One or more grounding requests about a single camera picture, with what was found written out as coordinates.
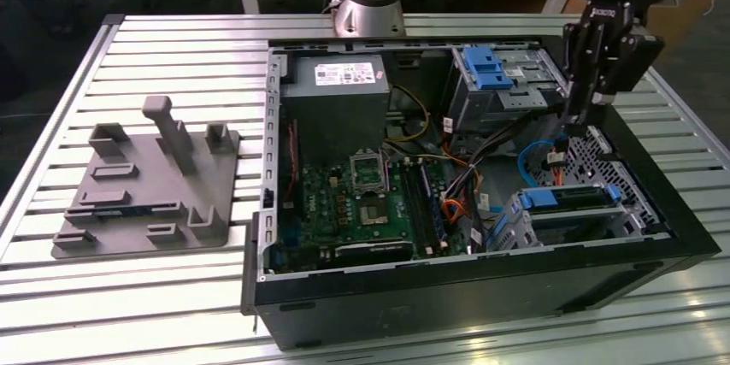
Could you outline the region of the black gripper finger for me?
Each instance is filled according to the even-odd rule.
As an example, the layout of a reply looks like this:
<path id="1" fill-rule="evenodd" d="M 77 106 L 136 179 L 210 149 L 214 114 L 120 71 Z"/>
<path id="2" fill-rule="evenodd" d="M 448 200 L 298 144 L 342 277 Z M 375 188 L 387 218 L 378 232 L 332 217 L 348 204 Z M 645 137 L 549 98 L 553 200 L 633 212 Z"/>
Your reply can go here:
<path id="1" fill-rule="evenodd" d="M 594 21 L 563 27 L 565 70 L 569 81 L 569 99 L 563 115 L 566 134 L 585 133 L 599 74 L 603 28 L 605 25 Z"/>
<path id="2" fill-rule="evenodd" d="M 589 97 L 585 105 L 587 126 L 597 126 L 602 122 L 617 93 L 633 89 L 663 47 L 662 38 L 639 34 L 622 36 L 611 45 L 599 43 L 589 76 Z"/>

